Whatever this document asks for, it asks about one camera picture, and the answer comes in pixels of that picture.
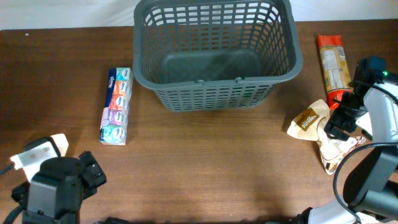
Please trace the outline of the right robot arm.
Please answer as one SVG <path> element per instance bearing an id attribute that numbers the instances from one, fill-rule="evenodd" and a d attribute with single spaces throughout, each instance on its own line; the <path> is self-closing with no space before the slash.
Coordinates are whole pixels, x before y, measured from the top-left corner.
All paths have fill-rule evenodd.
<path id="1" fill-rule="evenodd" d="M 388 223 L 397 219 L 397 74 L 386 61 L 366 57 L 357 62 L 353 92 L 346 92 L 324 128 L 328 137 L 347 140 L 368 115 L 371 127 L 363 133 L 372 141 L 345 156 L 336 168 L 337 183 L 345 162 L 365 149 L 371 152 L 349 173 L 343 193 L 333 186 L 335 199 L 321 207 L 308 207 L 289 223 Z"/>

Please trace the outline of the red pasta packet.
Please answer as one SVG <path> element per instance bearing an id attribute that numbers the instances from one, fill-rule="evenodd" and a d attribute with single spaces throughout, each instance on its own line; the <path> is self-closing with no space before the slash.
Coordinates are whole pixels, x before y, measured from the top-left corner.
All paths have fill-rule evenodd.
<path id="1" fill-rule="evenodd" d="M 352 93 L 343 42 L 340 35 L 318 35 L 327 104 L 331 110 L 339 106 L 345 92 Z"/>

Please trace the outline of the green lidded seasoning jar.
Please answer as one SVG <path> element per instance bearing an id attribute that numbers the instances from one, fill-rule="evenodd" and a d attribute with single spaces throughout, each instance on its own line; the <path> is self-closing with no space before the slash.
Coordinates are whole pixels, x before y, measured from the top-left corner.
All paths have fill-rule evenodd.
<path id="1" fill-rule="evenodd" d="M 256 94 L 257 87 L 256 85 L 247 85 L 243 88 L 240 99 L 239 106 L 249 106 Z"/>

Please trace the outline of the grey plastic basket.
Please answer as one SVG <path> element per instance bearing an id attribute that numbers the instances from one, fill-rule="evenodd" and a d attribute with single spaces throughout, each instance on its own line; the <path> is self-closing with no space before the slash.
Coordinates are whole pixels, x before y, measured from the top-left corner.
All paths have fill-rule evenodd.
<path id="1" fill-rule="evenodd" d="M 255 107 L 303 67 L 288 0 L 140 1 L 133 47 L 136 80 L 175 112 Z"/>

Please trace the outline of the right beige snack bag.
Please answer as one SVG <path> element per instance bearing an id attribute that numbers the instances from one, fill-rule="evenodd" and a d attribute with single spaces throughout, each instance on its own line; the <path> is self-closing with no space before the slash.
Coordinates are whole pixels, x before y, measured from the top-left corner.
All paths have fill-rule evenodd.
<path id="1" fill-rule="evenodd" d="M 324 131 L 330 119 L 330 109 L 324 100 L 317 100 L 297 115 L 287 129 L 287 134 L 296 139 L 315 141 L 325 172 L 335 173 L 343 158 L 353 149 L 366 142 L 365 137 L 350 137 L 348 140 L 331 139 Z"/>

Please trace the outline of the beige snack bag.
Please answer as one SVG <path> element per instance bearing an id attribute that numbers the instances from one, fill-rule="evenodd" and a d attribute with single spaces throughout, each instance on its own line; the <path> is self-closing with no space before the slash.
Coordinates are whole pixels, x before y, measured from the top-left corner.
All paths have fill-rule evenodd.
<path id="1" fill-rule="evenodd" d="M 60 133 L 60 134 L 51 135 L 50 137 L 53 139 L 55 145 L 58 147 L 58 150 L 60 151 L 60 155 L 62 157 L 65 157 L 66 153 L 68 151 L 68 147 L 69 147 L 69 143 L 68 143 L 66 135 L 63 133 Z"/>
<path id="2" fill-rule="evenodd" d="M 353 149 L 366 142 L 365 137 L 350 137 L 348 140 L 331 139 L 324 131 L 330 119 L 330 109 L 324 100 L 317 100 L 297 115 L 287 129 L 287 134 L 296 139 L 315 141 L 325 172 L 335 173 L 343 158 Z"/>

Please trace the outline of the colourful tissue pack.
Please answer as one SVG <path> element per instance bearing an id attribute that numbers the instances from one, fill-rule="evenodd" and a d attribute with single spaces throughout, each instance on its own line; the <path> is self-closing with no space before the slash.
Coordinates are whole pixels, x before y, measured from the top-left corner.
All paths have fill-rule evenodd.
<path id="1" fill-rule="evenodd" d="M 99 141 L 104 145 L 126 145 L 133 80 L 129 67 L 109 70 L 99 134 Z"/>

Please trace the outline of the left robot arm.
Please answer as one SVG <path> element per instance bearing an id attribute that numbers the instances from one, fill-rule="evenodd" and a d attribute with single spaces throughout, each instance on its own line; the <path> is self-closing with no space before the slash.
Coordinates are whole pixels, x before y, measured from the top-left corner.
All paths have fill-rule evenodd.
<path id="1" fill-rule="evenodd" d="M 78 158 L 55 157 L 41 163 L 31 181 L 12 189 L 18 203 L 4 223 L 80 223 L 82 202 L 107 182 L 106 175 L 90 151 Z"/>

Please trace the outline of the left beige snack bag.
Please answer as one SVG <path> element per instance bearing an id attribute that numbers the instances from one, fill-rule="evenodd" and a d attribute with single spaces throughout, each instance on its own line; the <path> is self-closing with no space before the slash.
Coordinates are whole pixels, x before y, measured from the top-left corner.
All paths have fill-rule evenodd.
<path id="1" fill-rule="evenodd" d="M 60 151 L 60 155 L 62 157 L 65 157 L 66 153 L 68 151 L 68 147 L 69 147 L 69 143 L 68 143 L 66 135 L 63 133 L 60 133 L 60 134 L 51 135 L 50 137 L 53 139 L 55 145 L 58 147 L 58 150 Z"/>

